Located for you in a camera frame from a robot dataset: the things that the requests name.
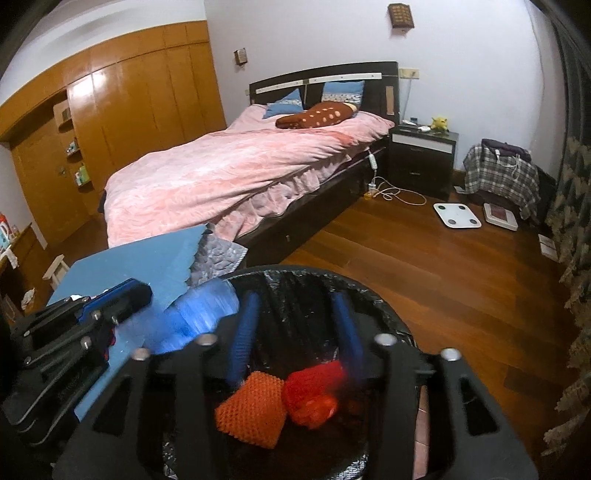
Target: wooden bed frame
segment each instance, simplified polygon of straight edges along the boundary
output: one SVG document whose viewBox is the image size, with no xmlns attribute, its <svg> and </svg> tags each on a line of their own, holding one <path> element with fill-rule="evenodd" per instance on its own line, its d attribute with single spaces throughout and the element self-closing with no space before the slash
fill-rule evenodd
<svg viewBox="0 0 591 480">
<path fill-rule="evenodd" d="M 298 87 L 307 109 L 320 102 L 325 82 L 354 80 L 365 81 L 362 111 L 399 123 L 396 61 L 347 63 L 280 75 L 251 83 L 250 100 L 251 104 L 263 105 L 276 102 Z M 381 159 L 387 155 L 387 146 L 387 138 L 371 145 L 378 165 L 386 165 Z M 255 230 L 236 239 L 236 243 L 249 249 L 241 267 L 281 262 L 362 196 L 373 175 L 367 160 L 355 163 L 362 158 L 366 158 L 365 153 L 318 190 L 292 202 L 281 216 L 264 219 Z"/>
</svg>

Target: wall socket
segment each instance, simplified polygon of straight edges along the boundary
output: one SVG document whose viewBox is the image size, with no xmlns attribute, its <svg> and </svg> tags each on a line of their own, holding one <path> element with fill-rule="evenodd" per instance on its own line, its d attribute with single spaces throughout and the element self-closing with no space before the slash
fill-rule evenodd
<svg viewBox="0 0 591 480">
<path fill-rule="evenodd" d="M 418 79 L 418 69 L 398 69 L 398 76 L 402 79 Z"/>
</svg>

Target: pillow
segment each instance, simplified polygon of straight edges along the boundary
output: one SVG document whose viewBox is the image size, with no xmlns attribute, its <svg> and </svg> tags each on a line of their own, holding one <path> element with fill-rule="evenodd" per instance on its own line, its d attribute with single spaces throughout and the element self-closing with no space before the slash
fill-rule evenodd
<svg viewBox="0 0 591 480">
<path fill-rule="evenodd" d="M 304 108 L 301 104 L 300 89 L 296 88 L 289 95 L 286 95 L 281 100 L 277 100 L 275 103 L 269 103 L 267 110 L 262 116 L 263 120 L 275 115 L 291 115 L 293 113 L 303 112 Z"/>
<path fill-rule="evenodd" d="M 329 127 L 351 118 L 355 112 L 355 105 L 328 100 L 317 103 L 306 112 L 282 116 L 275 126 L 289 129 Z"/>
<path fill-rule="evenodd" d="M 320 101 L 332 100 L 333 102 L 352 103 L 359 110 L 364 84 L 364 80 L 360 82 L 326 82 Z"/>
</svg>

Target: blue foam board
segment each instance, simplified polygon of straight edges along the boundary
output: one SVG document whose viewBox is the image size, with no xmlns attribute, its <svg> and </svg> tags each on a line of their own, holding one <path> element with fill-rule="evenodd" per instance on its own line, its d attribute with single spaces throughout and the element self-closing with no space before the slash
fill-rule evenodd
<svg viewBox="0 0 591 480">
<path fill-rule="evenodd" d="M 205 228 L 198 225 L 109 248 L 78 260 L 70 267 L 48 304 L 75 294 L 95 296 L 129 278 L 147 283 L 154 294 L 149 308 L 115 329 L 116 342 L 109 348 L 108 369 L 74 409 L 79 420 L 84 418 L 131 352 L 143 345 L 142 319 L 160 314 L 187 291 L 185 282 Z"/>
</svg>

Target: white wall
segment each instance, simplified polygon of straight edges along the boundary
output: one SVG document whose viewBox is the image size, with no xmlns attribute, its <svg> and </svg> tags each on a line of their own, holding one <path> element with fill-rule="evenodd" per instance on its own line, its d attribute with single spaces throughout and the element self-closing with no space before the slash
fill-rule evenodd
<svg viewBox="0 0 591 480">
<path fill-rule="evenodd" d="M 33 230 L 43 248 L 47 246 L 39 227 L 33 220 L 6 144 L 0 144 L 0 212 L 6 215 L 11 226 L 16 225 L 20 231 L 32 222 Z"/>
<path fill-rule="evenodd" d="M 537 165 L 558 178 L 566 131 L 566 91 L 560 50 L 552 24 L 529 0 L 525 0 L 540 51 L 543 89 L 540 116 L 531 141 Z"/>
<path fill-rule="evenodd" d="M 331 64 L 396 60 L 420 69 L 406 117 L 427 123 L 443 115 L 460 134 L 456 168 L 484 137 L 530 148 L 544 82 L 524 0 L 406 3 L 416 28 L 399 35 L 382 0 L 205 0 L 226 120 L 248 105 L 249 83 Z M 240 69 L 232 52 L 242 47 L 249 62 Z M 408 82 L 401 81 L 401 102 Z M 560 119 L 547 123 L 546 135 L 564 129 Z M 538 162 L 551 170 L 548 160 Z"/>
<path fill-rule="evenodd" d="M 41 19 L 0 79 L 0 105 L 57 62 L 110 38 L 205 20 L 203 0 L 63 0 Z"/>
</svg>

